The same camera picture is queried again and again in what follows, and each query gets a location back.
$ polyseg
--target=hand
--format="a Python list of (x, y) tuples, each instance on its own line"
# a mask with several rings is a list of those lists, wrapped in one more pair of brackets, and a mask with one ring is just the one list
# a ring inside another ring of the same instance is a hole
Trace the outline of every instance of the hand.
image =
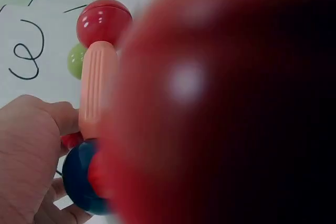
[(53, 202), (65, 196), (53, 177), (66, 154), (60, 136), (78, 132), (78, 111), (70, 103), (46, 103), (21, 96), (0, 109), (0, 222), (84, 223), (91, 216)]

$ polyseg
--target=ridged handle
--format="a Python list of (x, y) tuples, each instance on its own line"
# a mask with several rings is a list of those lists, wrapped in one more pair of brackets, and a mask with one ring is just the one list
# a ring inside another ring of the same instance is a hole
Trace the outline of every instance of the ridged handle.
[(112, 88), (117, 68), (117, 53), (110, 43), (98, 41), (89, 47), (83, 61), (79, 108), (79, 128), (84, 140), (100, 136), (102, 96)]

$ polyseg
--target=small red ball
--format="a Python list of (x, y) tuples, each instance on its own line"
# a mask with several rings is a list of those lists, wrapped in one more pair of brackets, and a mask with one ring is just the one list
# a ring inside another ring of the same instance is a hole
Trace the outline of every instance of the small red ball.
[(77, 37), (87, 48), (96, 41), (116, 46), (122, 32), (131, 24), (128, 9), (116, 0), (97, 0), (88, 5), (77, 20)]
[(80, 132), (77, 132), (62, 136), (61, 140), (66, 148), (71, 149), (83, 142), (83, 136)]

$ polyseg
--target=green ball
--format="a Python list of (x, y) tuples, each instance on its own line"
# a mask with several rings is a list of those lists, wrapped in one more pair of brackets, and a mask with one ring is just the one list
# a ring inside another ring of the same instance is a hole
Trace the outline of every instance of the green ball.
[(82, 77), (83, 59), (87, 49), (78, 43), (75, 45), (68, 55), (68, 70), (77, 79)]

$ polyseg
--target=finger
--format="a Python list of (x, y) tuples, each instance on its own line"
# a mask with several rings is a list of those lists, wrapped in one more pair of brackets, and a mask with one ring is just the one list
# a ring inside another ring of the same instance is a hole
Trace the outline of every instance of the finger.
[(47, 194), (52, 202), (62, 199), (64, 196), (66, 196), (67, 193), (64, 189), (63, 179), (55, 178)]
[(44, 109), (55, 120), (60, 135), (67, 135), (79, 131), (78, 110), (69, 102), (46, 103)]
[(92, 217), (92, 215), (80, 209), (75, 204), (64, 208), (62, 211), (69, 216), (70, 224), (83, 224)]

